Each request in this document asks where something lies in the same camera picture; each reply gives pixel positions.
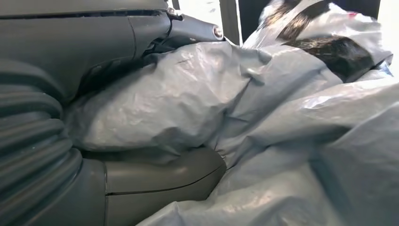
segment plastic sheeting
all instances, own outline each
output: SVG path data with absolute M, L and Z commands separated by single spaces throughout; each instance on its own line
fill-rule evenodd
M 244 48 L 150 56 L 77 102 L 67 127 L 92 151 L 223 156 L 230 169 L 207 200 L 140 226 L 396 226 L 399 83 L 381 39 L 377 22 L 331 3 L 274 1 Z

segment black stripe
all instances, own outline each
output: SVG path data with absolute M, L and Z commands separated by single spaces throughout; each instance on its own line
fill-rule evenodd
M 314 18 L 329 11 L 328 5 L 329 2 L 323 0 L 307 7 L 287 24 L 278 38 L 282 40 L 296 39 Z
M 180 10 L 179 0 L 172 0 L 172 5 L 174 9 Z
M 343 82 L 357 80 L 374 66 L 367 50 L 343 36 L 292 40 L 285 45 L 317 57 Z
M 266 28 L 293 10 L 302 0 L 284 0 L 283 4 L 272 14 L 268 15 L 259 26 L 258 30 Z

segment gray plastic bag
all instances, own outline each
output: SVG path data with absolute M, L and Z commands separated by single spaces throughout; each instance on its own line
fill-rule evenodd
M 229 170 L 202 202 L 140 226 L 399 225 L 399 83 L 380 25 L 320 0 L 277 0 L 243 47 L 153 55 L 66 116 L 91 151 L 214 148 Z

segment plastic wrap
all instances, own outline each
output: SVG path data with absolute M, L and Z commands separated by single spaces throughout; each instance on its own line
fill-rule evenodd
M 140 226 L 396 226 L 399 83 L 381 40 L 377 22 L 331 3 L 273 1 L 243 48 L 152 56 L 77 103 L 67 126 L 93 151 L 206 145 L 223 156 L 230 169 L 207 200 Z

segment metal screw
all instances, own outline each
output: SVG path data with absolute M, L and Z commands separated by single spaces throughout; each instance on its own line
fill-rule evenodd
M 223 38 L 223 32 L 222 32 L 222 30 L 220 29 L 219 26 L 215 26 L 215 27 L 213 28 L 213 34 L 214 34 L 218 39 Z
M 177 16 L 176 10 L 174 8 L 168 8 L 168 13 L 173 16 Z

